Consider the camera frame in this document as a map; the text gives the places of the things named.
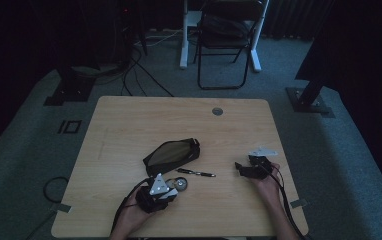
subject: pen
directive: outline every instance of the pen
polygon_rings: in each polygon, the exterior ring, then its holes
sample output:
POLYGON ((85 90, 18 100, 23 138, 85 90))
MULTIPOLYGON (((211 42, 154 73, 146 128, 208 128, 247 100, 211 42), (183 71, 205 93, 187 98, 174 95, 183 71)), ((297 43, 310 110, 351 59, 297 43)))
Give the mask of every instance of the pen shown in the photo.
POLYGON ((196 171, 191 171, 191 170, 183 169, 183 168, 178 168, 178 169, 176 169, 176 171, 178 171, 180 173, 195 174, 195 175, 199 175, 199 176, 203 176, 203 177, 216 177, 216 175, 212 174, 212 173, 196 172, 196 171))

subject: chair backrest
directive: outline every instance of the chair backrest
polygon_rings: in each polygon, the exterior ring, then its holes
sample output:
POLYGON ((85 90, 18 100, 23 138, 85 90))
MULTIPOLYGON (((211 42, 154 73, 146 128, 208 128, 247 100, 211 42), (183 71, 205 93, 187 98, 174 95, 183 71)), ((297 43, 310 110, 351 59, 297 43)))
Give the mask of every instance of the chair backrest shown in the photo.
POLYGON ((209 0, 202 12, 232 21, 257 22, 263 13, 263 3, 260 0, 209 0))

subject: black chair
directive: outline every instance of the black chair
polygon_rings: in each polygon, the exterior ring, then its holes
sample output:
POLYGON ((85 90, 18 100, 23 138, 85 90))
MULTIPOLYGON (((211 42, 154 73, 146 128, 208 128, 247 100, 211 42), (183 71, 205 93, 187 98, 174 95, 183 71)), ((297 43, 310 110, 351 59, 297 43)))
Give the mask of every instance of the black chair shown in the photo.
POLYGON ((194 63, 198 56, 198 86, 204 90, 238 89, 247 79, 248 65, 251 56, 254 28, 261 20, 264 5, 259 0, 209 0, 202 8, 201 20, 198 24, 198 41, 194 55, 194 63), (202 53, 207 49, 235 49, 237 53, 202 53), (207 55, 235 55, 233 63, 243 49, 247 48, 247 60, 244 78, 239 85, 202 86, 201 57, 207 55))

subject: small device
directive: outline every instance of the small device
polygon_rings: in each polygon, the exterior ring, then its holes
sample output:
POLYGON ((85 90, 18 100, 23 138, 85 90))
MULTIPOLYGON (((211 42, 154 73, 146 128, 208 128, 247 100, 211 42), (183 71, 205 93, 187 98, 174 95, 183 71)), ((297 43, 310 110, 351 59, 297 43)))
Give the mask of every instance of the small device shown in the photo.
POLYGON ((138 206, 147 213, 165 209, 178 195, 175 188, 169 187, 163 180, 162 174, 151 179, 149 186, 142 186, 135 199, 138 206))
POLYGON ((243 167, 235 162, 235 168, 241 176, 248 178, 265 179, 272 173, 271 162, 264 156, 264 152, 259 150, 251 151, 248 155, 251 167, 243 167))

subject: wooden table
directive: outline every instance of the wooden table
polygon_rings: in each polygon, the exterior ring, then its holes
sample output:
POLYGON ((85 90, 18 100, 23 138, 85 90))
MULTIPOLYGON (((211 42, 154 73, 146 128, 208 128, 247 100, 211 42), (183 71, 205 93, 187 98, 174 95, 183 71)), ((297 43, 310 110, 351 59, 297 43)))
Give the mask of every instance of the wooden table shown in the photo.
MULTIPOLYGON (((201 177, 171 171, 164 179, 185 177, 188 188, 133 234, 135 237, 272 236, 269 216, 255 188, 235 170, 248 166, 259 146, 277 151, 289 201, 298 199, 290 169, 265 100, 162 97, 100 98, 62 203, 55 237, 107 237, 122 199, 147 177, 142 162, 169 140, 196 138, 200 158, 184 168, 216 174, 201 177), (218 107, 223 114, 216 116, 218 107)), ((301 207, 292 209, 303 234, 301 207)))

